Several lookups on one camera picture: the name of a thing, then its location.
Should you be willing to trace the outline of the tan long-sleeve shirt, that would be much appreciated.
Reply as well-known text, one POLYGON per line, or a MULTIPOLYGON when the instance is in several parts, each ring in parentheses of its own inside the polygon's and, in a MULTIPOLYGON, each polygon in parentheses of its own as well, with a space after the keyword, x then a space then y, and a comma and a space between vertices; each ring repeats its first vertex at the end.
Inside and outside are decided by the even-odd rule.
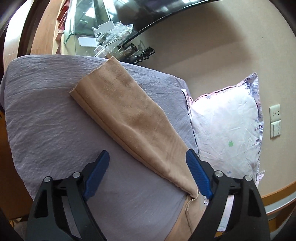
POLYGON ((70 93, 125 151, 111 154, 95 217, 111 240, 188 240, 206 207, 186 164, 188 147, 156 103, 183 93, 175 84, 168 94, 146 93, 142 77, 158 73, 110 58, 70 93))

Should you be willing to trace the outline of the purple bed sheet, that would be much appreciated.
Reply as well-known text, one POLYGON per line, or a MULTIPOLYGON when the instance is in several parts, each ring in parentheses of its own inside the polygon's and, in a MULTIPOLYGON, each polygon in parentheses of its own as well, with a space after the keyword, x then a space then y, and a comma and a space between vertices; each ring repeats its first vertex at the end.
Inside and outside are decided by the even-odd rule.
POLYGON ((46 176, 63 179, 95 161, 110 164, 88 206, 108 240, 165 240, 186 195, 134 159, 70 96, 104 59, 27 55, 9 64, 1 104, 15 168, 30 196, 46 176))

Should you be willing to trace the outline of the left floral white pillow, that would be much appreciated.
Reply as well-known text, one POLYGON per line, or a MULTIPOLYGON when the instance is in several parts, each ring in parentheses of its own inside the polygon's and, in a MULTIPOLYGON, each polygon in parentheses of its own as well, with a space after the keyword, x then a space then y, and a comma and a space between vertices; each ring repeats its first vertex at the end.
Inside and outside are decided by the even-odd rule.
POLYGON ((258 184, 263 139, 263 113, 256 73, 236 85, 193 100, 183 90, 200 160, 226 176, 248 175, 258 184))

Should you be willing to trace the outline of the wooden headboard with glass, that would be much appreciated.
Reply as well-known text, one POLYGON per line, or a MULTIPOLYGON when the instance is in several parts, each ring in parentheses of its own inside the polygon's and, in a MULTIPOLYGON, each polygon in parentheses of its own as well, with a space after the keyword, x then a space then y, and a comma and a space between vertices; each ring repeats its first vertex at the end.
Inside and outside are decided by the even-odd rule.
POLYGON ((270 239, 273 240, 295 210, 295 181, 262 196, 262 201, 268 218, 270 239))

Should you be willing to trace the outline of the white wall switch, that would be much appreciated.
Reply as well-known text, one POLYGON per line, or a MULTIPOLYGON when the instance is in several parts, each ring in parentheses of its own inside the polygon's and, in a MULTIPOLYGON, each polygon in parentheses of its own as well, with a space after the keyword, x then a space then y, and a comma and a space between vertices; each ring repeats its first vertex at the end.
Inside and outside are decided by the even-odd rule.
POLYGON ((281 120, 277 120, 270 124, 270 138, 276 138, 280 135, 281 135, 281 120))

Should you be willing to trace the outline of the white wall socket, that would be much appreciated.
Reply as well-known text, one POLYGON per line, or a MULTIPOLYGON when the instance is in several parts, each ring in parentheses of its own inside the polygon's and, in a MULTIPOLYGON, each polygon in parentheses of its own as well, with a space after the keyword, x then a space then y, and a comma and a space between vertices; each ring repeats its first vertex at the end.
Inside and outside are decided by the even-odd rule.
POLYGON ((269 116, 270 116, 271 123, 275 121, 279 121, 281 119, 280 104, 272 105, 269 107, 269 116))

